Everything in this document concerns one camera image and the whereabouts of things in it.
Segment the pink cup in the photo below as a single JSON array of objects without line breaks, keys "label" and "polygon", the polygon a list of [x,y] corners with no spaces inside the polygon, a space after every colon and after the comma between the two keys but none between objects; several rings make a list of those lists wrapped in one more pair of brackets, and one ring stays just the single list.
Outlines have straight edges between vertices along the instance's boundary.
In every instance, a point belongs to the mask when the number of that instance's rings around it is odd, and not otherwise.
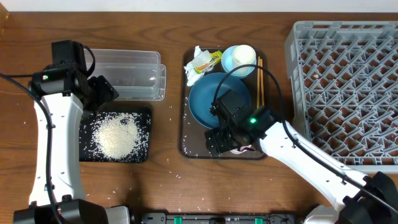
[{"label": "pink cup", "polygon": [[251,145],[248,145],[248,146],[242,146],[242,147],[233,149],[233,150],[231,150],[231,153],[233,153],[235,155],[239,155],[239,154],[242,154],[242,153],[248,152],[248,151],[255,151],[255,149]]}]

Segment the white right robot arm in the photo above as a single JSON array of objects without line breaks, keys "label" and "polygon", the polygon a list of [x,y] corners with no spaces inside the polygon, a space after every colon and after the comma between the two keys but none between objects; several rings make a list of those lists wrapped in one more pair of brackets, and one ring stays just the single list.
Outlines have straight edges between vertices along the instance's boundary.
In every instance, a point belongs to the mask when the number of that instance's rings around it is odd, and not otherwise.
[{"label": "white right robot arm", "polygon": [[397,223],[397,187],[382,172],[370,177],[323,152],[264,106],[253,110],[234,91],[213,100],[219,127],[205,133],[215,154],[258,142],[268,156],[291,168],[331,204],[314,208],[304,223]]}]

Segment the dark blue plate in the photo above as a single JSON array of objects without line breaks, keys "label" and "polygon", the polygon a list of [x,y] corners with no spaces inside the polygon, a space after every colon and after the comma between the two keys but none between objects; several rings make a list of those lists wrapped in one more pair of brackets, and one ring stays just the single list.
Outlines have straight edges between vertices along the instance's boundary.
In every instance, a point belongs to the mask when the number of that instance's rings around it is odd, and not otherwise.
[{"label": "dark blue plate", "polygon": [[[210,113],[210,108],[216,88],[225,75],[221,72],[205,75],[193,85],[188,97],[189,108],[193,117],[209,129],[219,126],[218,118]],[[229,89],[235,91],[248,105],[251,104],[249,90],[239,78],[229,76],[221,85],[218,97]]]}]

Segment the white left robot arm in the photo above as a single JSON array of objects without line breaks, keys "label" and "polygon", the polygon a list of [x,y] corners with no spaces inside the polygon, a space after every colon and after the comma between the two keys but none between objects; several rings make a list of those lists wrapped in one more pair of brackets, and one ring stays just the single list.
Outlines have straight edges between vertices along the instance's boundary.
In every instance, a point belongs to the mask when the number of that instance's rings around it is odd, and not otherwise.
[{"label": "white left robot arm", "polygon": [[38,124],[37,167],[27,209],[14,223],[130,223],[125,205],[104,208],[86,201],[80,177],[79,128],[86,112],[118,97],[95,66],[86,66],[89,47],[72,40],[52,43],[52,64],[34,73],[28,87]]}]

